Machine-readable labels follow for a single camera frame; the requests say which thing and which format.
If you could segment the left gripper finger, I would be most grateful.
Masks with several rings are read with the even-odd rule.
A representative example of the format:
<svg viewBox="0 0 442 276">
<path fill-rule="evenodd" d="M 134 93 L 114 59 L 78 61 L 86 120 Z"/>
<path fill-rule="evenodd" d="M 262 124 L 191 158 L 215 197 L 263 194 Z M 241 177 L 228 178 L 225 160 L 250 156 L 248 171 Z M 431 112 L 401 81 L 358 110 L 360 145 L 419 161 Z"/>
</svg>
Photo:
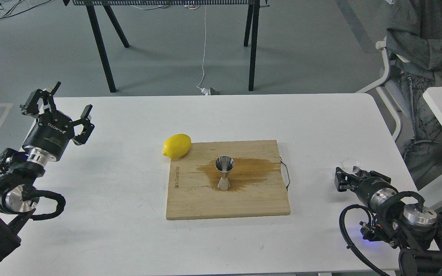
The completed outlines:
<svg viewBox="0 0 442 276">
<path fill-rule="evenodd" d="M 95 126 L 94 124 L 91 123 L 91 116 L 90 116 L 92 108 L 93 105 L 91 104 L 86 105 L 84 107 L 84 110 L 80 118 L 78 120 L 71 122 L 72 127 L 76 127 L 79 125 L 83 126 L 81 133 L 72 138 L 72 141 L 75 143 L 75 145 L 84 145 L 88 141 L 89 137 L 91 136 L 91 133 L 94 130 Z"/>
<path fill-rule="evenodd" d="M 39 117 L 42 117 L 45 113 L 49 113 L 52 120 L 58 120 L 58 110 L 54 102 L 54 95 L 56 94 L 60 85 L 61 82 L 58 81 L 56 85 L 51 89 L 51 91 L 48 91 L 46 89 L 37 89 L 33 91 L 27 99 L 26 103 L 20 105 L 21 114 L 38 119 Z M 43 103 L 43 113 L 39 113 L 39 100 L 42 100 Z"/>
</svg>

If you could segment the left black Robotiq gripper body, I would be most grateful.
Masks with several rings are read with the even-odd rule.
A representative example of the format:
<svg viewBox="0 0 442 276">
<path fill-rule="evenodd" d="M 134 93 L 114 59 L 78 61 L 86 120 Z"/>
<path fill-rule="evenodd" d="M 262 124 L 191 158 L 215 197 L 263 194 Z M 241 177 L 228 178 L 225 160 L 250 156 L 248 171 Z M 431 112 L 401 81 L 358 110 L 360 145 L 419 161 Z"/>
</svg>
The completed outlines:
<svg viewBox="0 0 442 276">
<path fill-rule="evenodd" d="M 54 118 L 50 112 L 44 112 L 39 115 L 22 148 L 27 153 L 39 148 L 49 153 L 53 161 L 59 161 L 74 136 L 70 117 L 58 112 Z"/>
</svg>

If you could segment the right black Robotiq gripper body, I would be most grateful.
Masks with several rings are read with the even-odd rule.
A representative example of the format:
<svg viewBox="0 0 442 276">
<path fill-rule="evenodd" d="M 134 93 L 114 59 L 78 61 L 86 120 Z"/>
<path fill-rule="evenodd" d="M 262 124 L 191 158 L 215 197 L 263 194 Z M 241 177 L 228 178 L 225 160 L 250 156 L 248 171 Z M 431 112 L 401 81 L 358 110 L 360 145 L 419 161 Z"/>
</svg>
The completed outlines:
<svg viewBox="0 0 442 276">
<path fill-rule="evenodd" d="M 389 177 L 376 171 L 370 171 L 370 173 L 373 173 L 375 177 L 360 178 L 354 193 L 367 208 L 377 211 L 382 203 L 396 195 L 398 191 L 389 183 L 391 180 Z"/>
</svg>

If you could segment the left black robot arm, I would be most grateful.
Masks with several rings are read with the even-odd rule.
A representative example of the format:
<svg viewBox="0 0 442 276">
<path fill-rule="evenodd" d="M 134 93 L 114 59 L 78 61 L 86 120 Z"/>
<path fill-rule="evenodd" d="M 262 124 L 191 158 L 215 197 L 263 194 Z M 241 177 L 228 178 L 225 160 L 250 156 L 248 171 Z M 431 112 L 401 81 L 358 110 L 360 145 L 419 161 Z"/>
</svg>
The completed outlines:
<svg viewBox="0 0 442 276">
<path fill-rule="evenodd" d="M 49 161 L 59 161 L 69 141 L 76 145 L 87 142 L 94 125 L 92 105 L 86 105 L 78 120 L 57 110 L 54 94 L 38 89 L 21 105 L 21 113 L 35 118 L 35 125 L 23 142 L 23 151 L 7 148 L 0 154 L 0 262 L 21 244 L 18 236 L 32 219 L 48 220 L 59 216 L 65 198 L 56 192 L 37 190 L 34 182 L 45 173 Z"/>
</svg>

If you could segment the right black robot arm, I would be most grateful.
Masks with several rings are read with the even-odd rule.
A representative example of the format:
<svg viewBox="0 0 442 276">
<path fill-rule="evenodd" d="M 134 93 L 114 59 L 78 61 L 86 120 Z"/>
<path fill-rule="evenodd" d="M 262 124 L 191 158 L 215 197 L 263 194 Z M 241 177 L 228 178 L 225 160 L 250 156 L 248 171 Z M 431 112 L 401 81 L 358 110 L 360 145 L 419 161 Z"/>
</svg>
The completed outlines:
<svg viewBox="0 0 442 276">
<path fill-rule="evenodd" d="M 391 179 L 376 171 L 357 169 L 347 173 L 337 167 L 335 186 L 339 192 L 352 191 L 361 204 L 344 208 L 339 229 L 347 248 L 363 264 L 381 276 L 386 272 L 368 260 L 351 240 L 345 227 L 345 215 L 362 209 L 368 221 L 360 222 L 364 240 L 383 241 L 399 248 L 399 270 L 404 276 L 442 276 L 442 212 L 424 205 L 424 198 L 414 191 L 399 192 Z"/>
</svg>

